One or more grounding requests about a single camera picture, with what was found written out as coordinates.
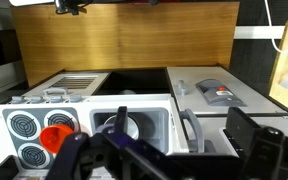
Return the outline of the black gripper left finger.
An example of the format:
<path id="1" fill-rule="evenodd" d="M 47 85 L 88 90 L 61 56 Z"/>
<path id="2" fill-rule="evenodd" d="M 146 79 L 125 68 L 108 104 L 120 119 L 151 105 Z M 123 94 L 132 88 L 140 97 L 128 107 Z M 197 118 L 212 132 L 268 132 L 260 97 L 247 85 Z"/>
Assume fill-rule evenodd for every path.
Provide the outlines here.
<path id="1" fill-rule="evenodd" d="M 117 180 L 123 177 L 117 152 L 101 133 L 73 133 L 63 141 L 46 180 L 89 180 L 100 167 Z"/>

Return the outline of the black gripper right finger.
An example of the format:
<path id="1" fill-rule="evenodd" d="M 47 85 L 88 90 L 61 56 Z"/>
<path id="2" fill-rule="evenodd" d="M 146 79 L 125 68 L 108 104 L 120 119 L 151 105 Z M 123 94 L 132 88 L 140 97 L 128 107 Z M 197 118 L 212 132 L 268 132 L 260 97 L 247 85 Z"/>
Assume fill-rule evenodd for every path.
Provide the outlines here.
<path id="1" fill-rule="evenodd" d="M 229 108 L 225 128 L 246 155 L 241 177 L 276 180 L 283 155 L 283 132 L 259 126 L 237 107 Z"/>

